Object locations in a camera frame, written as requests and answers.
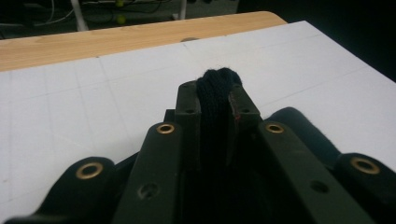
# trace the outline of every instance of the white paper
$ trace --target white paper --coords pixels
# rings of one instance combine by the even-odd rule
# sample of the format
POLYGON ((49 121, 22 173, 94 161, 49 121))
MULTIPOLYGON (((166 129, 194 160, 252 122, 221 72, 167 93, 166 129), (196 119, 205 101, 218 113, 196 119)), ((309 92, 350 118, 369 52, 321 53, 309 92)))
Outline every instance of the white paper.
POLYGON ((0 220, 33 213, 76 161, 136 153, 178 86, 221 67, 263 117, 293 106, 340 151, 396 170, 395 83, 302 21, 0 73, 0 220))

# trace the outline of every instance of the black fabric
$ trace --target black fabric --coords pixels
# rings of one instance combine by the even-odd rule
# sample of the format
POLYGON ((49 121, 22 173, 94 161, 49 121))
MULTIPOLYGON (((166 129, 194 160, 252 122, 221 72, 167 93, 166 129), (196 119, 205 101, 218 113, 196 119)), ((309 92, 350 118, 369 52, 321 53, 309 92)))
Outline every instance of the black fabric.
POLYGON ((207 70, 196 82, 201 104, 201 163, 211 170, 223 164, 226 150, 228 95, 241 78, 229 68, 207 70))

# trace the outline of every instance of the brass grommet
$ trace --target brass grommet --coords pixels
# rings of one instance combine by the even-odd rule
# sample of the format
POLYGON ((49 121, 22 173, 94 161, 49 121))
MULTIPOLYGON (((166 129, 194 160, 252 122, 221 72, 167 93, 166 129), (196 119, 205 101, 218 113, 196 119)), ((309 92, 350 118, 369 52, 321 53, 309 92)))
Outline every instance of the brass grommet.
POLYGON ((172 124, 162 124, 157 127, 157 132, 158 133, 172 133, 175 130, 175 127, 172 124))
POLYGON ((372 161, 366 160, 364 158, 353 157, 350 160, 350 164, 352 164, 355 169, 368 175, 378 175, 380 172, 380 169, 377 165, 375 165, 372 161))
POLYGON ((274 123, 269 123, 265 125, 265 129, 270 132, 270 133, 283 133, 285 130, 282 128, 282 126, 274 123))
POLYGON ((78 179, 91 179, 102 173, 103 165, 100 162, 90 162, 84 164, 76 171, 76 177, 78 179))

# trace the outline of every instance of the wooden surface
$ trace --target wooden surface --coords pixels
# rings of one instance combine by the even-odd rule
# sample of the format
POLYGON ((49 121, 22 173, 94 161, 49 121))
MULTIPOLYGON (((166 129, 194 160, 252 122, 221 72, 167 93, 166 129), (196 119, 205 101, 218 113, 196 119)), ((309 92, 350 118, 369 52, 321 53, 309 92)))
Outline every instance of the wooden surface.
POLYGON ((168 21, 0 41, 0 71, 96 57, 286 24, 271 12, 168 21))

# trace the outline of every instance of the screw hole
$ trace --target screw hole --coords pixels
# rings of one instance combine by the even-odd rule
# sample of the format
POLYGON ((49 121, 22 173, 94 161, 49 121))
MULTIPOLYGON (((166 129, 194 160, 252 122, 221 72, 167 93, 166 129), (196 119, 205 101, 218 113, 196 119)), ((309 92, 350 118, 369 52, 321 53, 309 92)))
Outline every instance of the screw hole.
POLYGON ((157 127, 158 133, 172 133, 175 130, 175 127, 171 124, 162 124, 157 127))
POLYGON ((368 175, 377 175, 380 172, 380 169, 377 165, 364 158, 354 157, 350 160, 350 163, 353 167, 355 167, 355 169, 368 175))
POLYGON ((84 164, 76 171, 78 179, 91 179, 102 173, 103 165, 99 162, 90 162, 84 164))
POLYGON ((316 191, 318 193, 329 192, 329 187, 327 187, 327 185, 325 185, 322 182, 317 181, 317 180, 311 181, 311 189, 313 189, 314 191, 316 191))
POLYGON ((265 128, 270 133, 283 133, 285 131, 280 125, 277 124, 267 124, 265 128))

